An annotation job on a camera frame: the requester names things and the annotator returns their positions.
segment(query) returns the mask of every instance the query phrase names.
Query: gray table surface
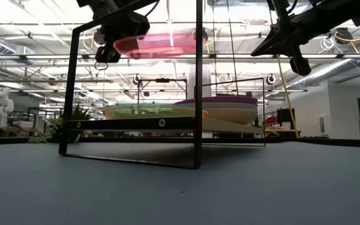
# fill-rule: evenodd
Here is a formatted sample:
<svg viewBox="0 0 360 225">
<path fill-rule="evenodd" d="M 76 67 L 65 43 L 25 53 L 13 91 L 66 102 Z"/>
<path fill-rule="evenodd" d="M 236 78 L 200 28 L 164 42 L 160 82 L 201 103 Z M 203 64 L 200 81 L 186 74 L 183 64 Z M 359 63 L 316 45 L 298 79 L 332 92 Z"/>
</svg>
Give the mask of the gray table surface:
<svg viewBox="0 0 360 225">
<path fill-rule="evenodd" d="M 188 163 L 181 144 L 72 144 L 71 153 Z M 0 145 L 0 224 L 360 224 L 360 148 L 204 147 L 200 170 Z"/>
</svg>

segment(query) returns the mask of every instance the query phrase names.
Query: stack of plates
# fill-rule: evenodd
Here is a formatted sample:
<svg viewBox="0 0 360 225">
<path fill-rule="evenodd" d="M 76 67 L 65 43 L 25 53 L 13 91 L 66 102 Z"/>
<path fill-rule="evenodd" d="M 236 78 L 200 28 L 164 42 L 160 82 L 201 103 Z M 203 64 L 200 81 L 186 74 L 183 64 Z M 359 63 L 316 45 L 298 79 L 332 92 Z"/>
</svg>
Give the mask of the stack of plates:
<svg viewBox="0 0 360 225">
<path fill-rule="evenodd" d="M 195 107 L 195 99 L 188 99 L 175 105 Z M 258 116 L 258 100 L 247 96 L 203 97 L 202 108 L 207 117 L 230 123 L 247 124 Z"/>
<path fill-rule="evenodd" d="M 118 104 L 102 109 L 107 119 L 140 119 L 194 116 L 195 108 L 172 104 Z"/>
</svg>

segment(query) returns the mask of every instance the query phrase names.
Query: green plate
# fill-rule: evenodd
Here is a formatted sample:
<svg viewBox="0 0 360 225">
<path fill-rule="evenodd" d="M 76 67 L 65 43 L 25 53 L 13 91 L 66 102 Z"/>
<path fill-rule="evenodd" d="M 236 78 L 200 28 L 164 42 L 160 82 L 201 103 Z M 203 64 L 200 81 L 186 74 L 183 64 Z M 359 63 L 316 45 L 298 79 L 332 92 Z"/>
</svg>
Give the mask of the green plate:
<svg viewBox="0 0 360 225">
<path fill-rule="evenodd" d="M 195 108 L 172 104 L 119 104 L 104 107 L 102 112 L 107 119 L 140 119 L 193 116 Z M 202 112 L 203 116 L 207 114 L 207 111 Z"/>
</svg>

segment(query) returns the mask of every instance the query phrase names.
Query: purple bowl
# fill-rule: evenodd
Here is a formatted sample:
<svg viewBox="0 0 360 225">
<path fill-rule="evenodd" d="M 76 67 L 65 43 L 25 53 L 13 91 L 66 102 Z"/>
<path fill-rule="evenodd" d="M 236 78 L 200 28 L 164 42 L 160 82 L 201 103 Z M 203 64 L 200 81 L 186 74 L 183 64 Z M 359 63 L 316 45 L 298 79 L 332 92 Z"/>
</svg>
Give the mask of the purple bowl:
<svg viewBox="0 0 360 225">
<path fill-rule="evenodd" d="M 218 97 L 203 97 L 203 103 L 242 103 L 258 105 L 258 100 L 254 97 L 247 96 L 218 96 Z M 195 99 L 187 99 L 176 102 L 174 104 L 195 104 Z"/>
</svg>

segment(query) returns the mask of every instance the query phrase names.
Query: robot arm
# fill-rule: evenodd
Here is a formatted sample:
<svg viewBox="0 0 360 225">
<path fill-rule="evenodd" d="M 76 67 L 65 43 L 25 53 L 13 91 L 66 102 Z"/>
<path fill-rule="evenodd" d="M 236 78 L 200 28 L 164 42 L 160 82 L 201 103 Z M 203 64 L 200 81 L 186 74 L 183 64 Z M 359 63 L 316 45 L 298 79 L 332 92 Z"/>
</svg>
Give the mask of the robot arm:
<svg viewBox="0 0 360 225">
<path fill-rule="evenodd" d="M 360 0 L 309 0 L 313 7 L 301 14 L 289 15 L 288 0 L 267 0 L 269 8 L 276 11 L 278 22 L 271 26 L 267 38 L 252 56 L 283 54 L 291 57 L 295 73 L 307 76 L 311 72 L 308 60 L 304 59 L 299 46 L 308 43 L 320 34 L 352 19 L 360 26 Z"/>
<path fill-rule="evenodd" d="M 47 127 L 49 127 L 51 125 L 51 123 L 48 121 L 48 119 L 45 118 L 44 116 L 41 116 L 41 121 L 44 122 Z"/>
<path fill-rule="evenodd" d="M 77 3 L 80 7 L 89 6 L 94 13 L 92 19 L 97 20 L 138 1 L 140 0 L 77 0 Z M 113 43 L 130 36 L 145 35 L 148 30 L 148 18 L 136 12 L 122 15 L 120 20 L 102 24 L 94 35 L 96 42 L 103 45 L 97 50 L 96 61 L 99 63 L 117 63 L 121 55 L 113 48 Z"/>
<path fill-rule="evenodd" d="M 11 99 L 8 98 L 11 90 L 7 87 L 0 87 L 0 126 L 6 126 L 6 121 L 8 119 L 8 114 L 13 112 L 14 103 Z"/>
<path fill-rule="evenodd" d="M 12 101 L 12 99 L 8 99 L 7 101 L 6 101 L 6 107 L 5 107 L 5 113 L 11 113 L 11 112 L 13 112 L 13 109 L 14 109 L 14 104 L 13 104 L 13 101 Z"/>
</svg>

